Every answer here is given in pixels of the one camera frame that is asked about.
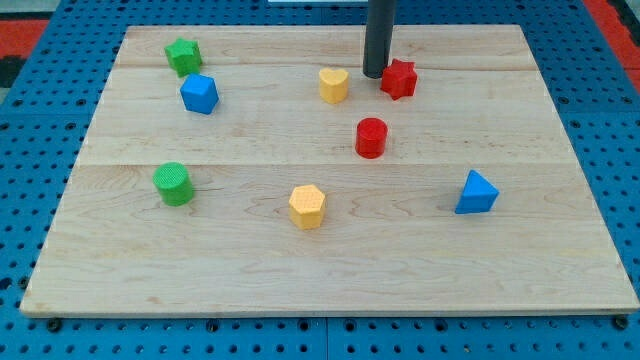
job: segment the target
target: green cylinder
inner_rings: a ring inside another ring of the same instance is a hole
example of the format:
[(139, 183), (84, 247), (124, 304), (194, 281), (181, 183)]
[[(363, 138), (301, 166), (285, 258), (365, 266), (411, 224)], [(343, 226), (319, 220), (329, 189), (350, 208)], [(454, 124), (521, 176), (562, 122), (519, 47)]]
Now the green cylinder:
[(153, 174), (153, 183), (162, 201), (169, 206), (184, 205), (193, 198), (189, 172), (180, 163), (169, 162), (158, 167)]

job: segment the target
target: blue pegboard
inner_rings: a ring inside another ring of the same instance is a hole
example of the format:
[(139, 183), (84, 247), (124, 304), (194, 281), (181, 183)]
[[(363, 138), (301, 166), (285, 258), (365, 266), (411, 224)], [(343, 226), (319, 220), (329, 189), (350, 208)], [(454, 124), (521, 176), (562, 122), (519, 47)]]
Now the blue pegboard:
[[(401, 24), (520, 24), (636, 290), (640, 100), (577, 0), (400, 0)], [(32, 320), (18, 306), (128, 25), (363, 24), (365, 7), (63, 0), (0, 108), (0, 358), (638, 358), (640, 318)]]

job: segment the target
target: black cylinder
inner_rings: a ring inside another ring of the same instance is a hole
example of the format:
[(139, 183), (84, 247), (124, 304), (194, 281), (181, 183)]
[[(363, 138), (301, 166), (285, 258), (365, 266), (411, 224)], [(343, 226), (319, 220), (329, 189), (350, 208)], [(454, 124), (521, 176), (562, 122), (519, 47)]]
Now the black cylinder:
[(382, 70), (389, 64), (396, 3), (397, 0), (369, 0), (362, 64), (362, 72), (367, 77), (381, 78)]

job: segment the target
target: plastic block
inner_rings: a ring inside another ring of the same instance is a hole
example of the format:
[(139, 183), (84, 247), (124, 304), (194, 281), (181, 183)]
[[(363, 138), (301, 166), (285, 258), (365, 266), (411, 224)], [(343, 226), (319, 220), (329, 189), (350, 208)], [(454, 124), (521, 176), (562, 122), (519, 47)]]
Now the plastic block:
[(380, 90), (391, 95), (393, 100), (403, 96), (413, 96), (418, 82), (418, 74), (414, 70), (415, 63), (393, 59), (391, 66), (382, 71)]
[(337, 104), (347, 98), (349, 93), (349, 72), (344, 69), (324, 68), (320, 77), (320, 97), (329, 104)]
[(366, 159), (375, 159), (384, 153), (387, 142), (387, 124), (378, 118), (366, 118), (356, 129), (356, 152)]
[(174, 69), (179, 77), (200, 72), (202, 57), (197, 41), (177, 38), (176, 41), (164, 48), (169, 66)]
[(153, 184), (169, 206), (180, 206), (193, 198), (193, 185), (184, 165), (169, 162), (158, 167), (153, 174)]
[(213, 78), (204, 75), (189, 75), (180, 87), (180, 94), (184, 106), (189, 111), (211, 114), (218, 103), (216, 82)]
[(315, 185), (298, 186), (289, 198), (289, 218), (301, 230), (320, 227), (327, 207), (326, 196)]
[(467, 182), (460, 195), (456, 214), (471, 214), (491, 210), (500, 192), (475, 170), (469, 171)]

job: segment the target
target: wooden board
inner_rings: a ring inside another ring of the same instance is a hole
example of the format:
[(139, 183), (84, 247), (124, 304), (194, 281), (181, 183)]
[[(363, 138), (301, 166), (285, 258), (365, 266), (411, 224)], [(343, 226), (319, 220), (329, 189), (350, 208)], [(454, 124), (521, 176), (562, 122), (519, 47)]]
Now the wooden board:
[[(361, 74), (362, 27), (133, 27), (127, 32), (21, 308), (35, 317), (624, 313), (638, 299), (517, 26), (399, 26), (415, 97)], [(197, 39), (221, 101), (184, 110), (163, 47)], [(318, 96), (344, 67), (350, 94)], [(367, 116), (388, 150), (353, 150)], [(154, 169), (196, 187), (162, 204)], [(500, 190), (453, 213), (469, 169)], [(296, 185), (327, 193), (298, 230)]]

